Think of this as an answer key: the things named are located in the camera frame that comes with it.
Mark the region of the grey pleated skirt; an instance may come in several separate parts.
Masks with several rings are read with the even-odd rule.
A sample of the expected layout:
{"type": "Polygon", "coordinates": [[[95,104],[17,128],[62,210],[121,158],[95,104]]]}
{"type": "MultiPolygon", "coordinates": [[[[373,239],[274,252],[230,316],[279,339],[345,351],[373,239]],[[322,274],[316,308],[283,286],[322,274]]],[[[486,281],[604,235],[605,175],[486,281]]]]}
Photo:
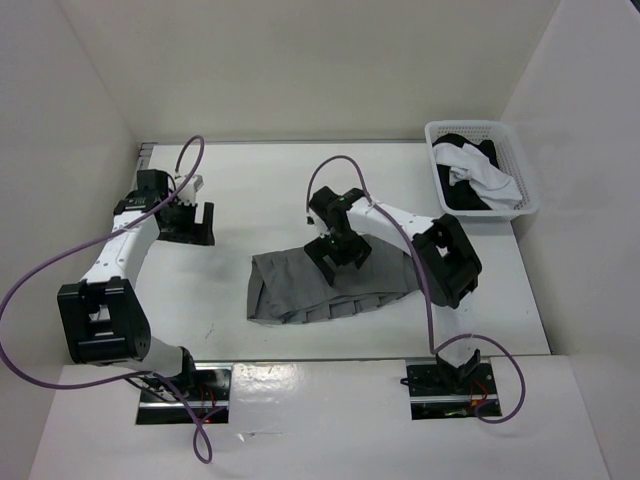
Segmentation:
{"type": "Polygon", "coordinates": [[[361,268],[338,267],[332,285],[304,250],[256,255],[247,288],[247,319],[302,324],[350,317],[382,308],[419,289],[412,259],[366,235],[372,252],[361,268]]]}

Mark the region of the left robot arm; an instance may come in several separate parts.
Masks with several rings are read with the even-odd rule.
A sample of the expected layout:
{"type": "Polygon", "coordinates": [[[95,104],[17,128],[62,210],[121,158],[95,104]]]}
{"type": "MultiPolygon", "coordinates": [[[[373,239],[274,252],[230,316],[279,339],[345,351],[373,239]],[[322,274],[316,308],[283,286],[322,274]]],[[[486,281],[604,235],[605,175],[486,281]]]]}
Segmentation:
{"type": "Polygon", "coordinates": [[[153,337],[135,286],[154,242],[212,246],[214,205],[196,219],[201,175],[140,170],[136,188],[114,208],[113,238],[82,279],[63,285],[57,303],[71,359],[77,364],[115,365],[163,376],[163,387],[180,400],[198,390],[192,355],[153,337]]]}

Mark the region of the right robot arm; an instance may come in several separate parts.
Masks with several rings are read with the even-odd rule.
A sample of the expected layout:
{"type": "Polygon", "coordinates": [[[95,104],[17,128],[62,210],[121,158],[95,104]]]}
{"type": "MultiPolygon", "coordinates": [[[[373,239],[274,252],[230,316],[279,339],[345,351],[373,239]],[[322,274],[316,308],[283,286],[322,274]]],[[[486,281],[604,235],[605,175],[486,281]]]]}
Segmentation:
{"type": "Polygon", "coordinates": [[[417,279],[427,282],[427,312],[432,316],[429,340],[437,341],[437,326],[447,340],[461,338],[435,351],[439,384],[449,393],[463,391],[480,363],[480,351],[472,346],[469,335],[472,293],[482,264],[459,221],[449,214],[439,218],[410,214],[370,199],[359,188],[338,195],[325,186],[307,195],[306,210],[307,222],[320,235],[304,251],[330,285],[337,267],[363,267],[372,253],[365,236],[409,255],[417,279]]]}

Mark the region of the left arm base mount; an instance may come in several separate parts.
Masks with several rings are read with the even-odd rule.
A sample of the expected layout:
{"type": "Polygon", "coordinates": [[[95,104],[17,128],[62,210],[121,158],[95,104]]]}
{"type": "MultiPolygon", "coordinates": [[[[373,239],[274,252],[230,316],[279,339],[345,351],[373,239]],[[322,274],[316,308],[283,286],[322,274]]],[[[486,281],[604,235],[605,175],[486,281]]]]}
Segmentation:
{"type": "MultiPolygon", "coordinates": [[[[205,424],[226,424],[229,419],[232,365],[197,362],[192,385],[181,389],[195,416],[205,424]]],[[[141,426],[190,424],[192,418],[179,398],[157,378],[129,381],[140,392],[135,423],[141,426]]]]}

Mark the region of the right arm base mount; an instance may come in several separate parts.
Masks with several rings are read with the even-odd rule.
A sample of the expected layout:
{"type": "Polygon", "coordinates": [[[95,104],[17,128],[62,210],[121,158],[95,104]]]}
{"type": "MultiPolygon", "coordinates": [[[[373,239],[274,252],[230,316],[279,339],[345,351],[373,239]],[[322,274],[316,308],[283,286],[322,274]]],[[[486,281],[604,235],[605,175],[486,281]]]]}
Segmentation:
{"type": "Polygon", "coordinates": [[[502,416],[493,370],[488,361],[482,361],[454,389],[445,385],[434,361],[409,361],[400,384],[408,390],[413,420],[473,418],[477,407],[483,417],[502,416]]]}

